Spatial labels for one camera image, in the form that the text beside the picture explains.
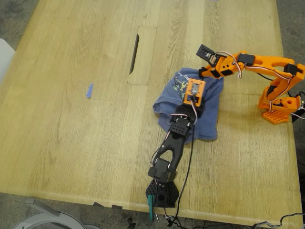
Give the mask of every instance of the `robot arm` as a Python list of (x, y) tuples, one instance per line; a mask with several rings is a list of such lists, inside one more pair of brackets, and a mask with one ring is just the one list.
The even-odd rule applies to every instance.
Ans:
[(261, 109), (268, 109), (263, 117), (268, 121), (279, 124), (288, 122), (289, 115), (301, 106), (301, 97), (280, 98), (294, 85), (304, 79), (305, 66), (294, 65), (294, 60), (283, 57), (249, 55), (246, 51), (237, 54), (227, 52), (214, 52), (201, 45), (197, 55), (206, 60), (209, 65), (199, 70), (202, 77), (213, 77), (220, 79), (239, 71), (238, 78), (242, 77), (242, 71), (248, 70), (255, 73), (266, 74), (276, 77), (265, 87), (258, 103)]

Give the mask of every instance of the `blue cloth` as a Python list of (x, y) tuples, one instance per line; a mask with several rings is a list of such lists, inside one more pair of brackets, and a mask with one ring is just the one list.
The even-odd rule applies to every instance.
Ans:
[[(152, 106), (155, 113), (160, 113), (158, 124), (168, 131), (170, 117), (174, 114), (176, 107), (183, 102), (188, 79), (200, 80), (197, 69), (182, 68), (165, 86), (161, 96)], [(216, 80), (211, 77), (204, 78), (205, 87), (203, 97), (205, 99), (204, 111), (195, 125), (194, 139), (214, 140), (217, 139), (216, 123), (218, 117), (219, 94), (224, 87), (224, 79)], [(192, 135), (189, 134), (186, 143), (190, 142)]]

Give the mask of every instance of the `gray floor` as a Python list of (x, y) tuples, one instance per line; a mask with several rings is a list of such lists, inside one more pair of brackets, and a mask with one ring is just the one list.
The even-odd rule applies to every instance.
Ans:
[[(17, 48), (37, 2), (38, 0), (0, 0), (0, 38), (5, 39), (13, 49)], [(285, 57), (304, 64), (305, 2), (304, 0), (277, 0), (277, 5)], [(290, 92), (292, 95), (295, 95), (301, 90), (305, 91), (305, 82), (298, 84)], [(294, 123), (294, 133), (298, 161), (305, 164), (305, 156), (302, 155), (305, 151), (305, 122), (303, 120), (297, 120)], [(299, 171), (305, 172), (305, 167), (300, 165)], [(0, 229), (13, 228), (22, 219), (34, 213), (32, 209), (23, 204), (24, 199), (25, 197), (0, 193)], [(137, 224), (136, 228), (160, 229), (166, 228), (167, 225), (162, 216), (159, 216), (160, 223), (150, 223), (147, 213), (52, 200), (41, 201), (55, 210), (67, 212), (78, 217), (83, 223), (93, 224), (102, 229), (127, 228), (128, 217), (133, 218)], [(195, 226), (202, 226), (204, 221), (181, 218), (181, 223), (183, 226), (191, 229)], [(221, 228), (243, 229), (249, 227), (232, 224), (213, 227), (213, 229)]]

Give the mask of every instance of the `white object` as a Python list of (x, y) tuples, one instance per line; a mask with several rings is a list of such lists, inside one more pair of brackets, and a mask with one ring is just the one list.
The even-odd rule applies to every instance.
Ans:
[(6, 43), (5, 40), (0, 39), (0, 82), (15, 54), (15, 51)]

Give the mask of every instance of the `wooden table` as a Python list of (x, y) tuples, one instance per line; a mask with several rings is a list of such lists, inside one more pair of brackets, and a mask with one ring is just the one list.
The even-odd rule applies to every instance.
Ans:
[[(0, 192), (148, 211), (149, 161), (165, 135), (152, 105), (175, 71), (203, 65), (201, 43), (282, 56), (275, 0), (41, 0), (0, 86)], [(268, 83), (225, 79), (218, 139), (194, 144), (180, 216), (277, 224), (302, 210), (292, 124), (256, 106)]]

